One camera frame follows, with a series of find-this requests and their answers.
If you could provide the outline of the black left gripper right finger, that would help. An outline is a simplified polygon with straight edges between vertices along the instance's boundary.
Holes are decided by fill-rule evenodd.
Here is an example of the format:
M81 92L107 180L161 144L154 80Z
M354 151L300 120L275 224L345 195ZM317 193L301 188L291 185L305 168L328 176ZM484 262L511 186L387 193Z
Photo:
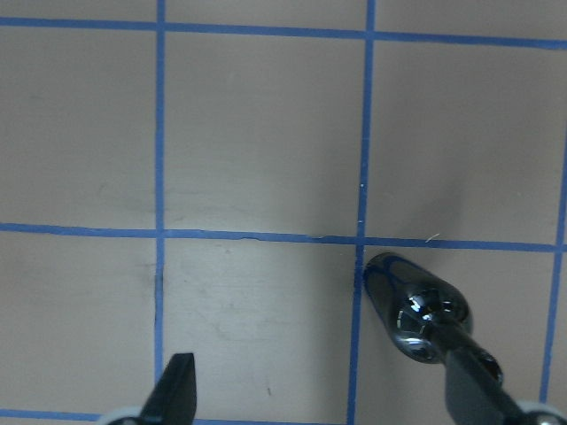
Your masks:
M483 349L462 347L445 358L447 411L454 423L518 424L523 412L503 389L495 357Z

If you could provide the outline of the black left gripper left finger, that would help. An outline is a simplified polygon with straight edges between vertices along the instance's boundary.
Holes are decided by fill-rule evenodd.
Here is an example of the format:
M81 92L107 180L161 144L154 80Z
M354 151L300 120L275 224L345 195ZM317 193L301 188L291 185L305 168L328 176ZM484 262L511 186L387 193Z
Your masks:
M190 425L197 410L195 359L192 353L174 354L147 398L139 424Z

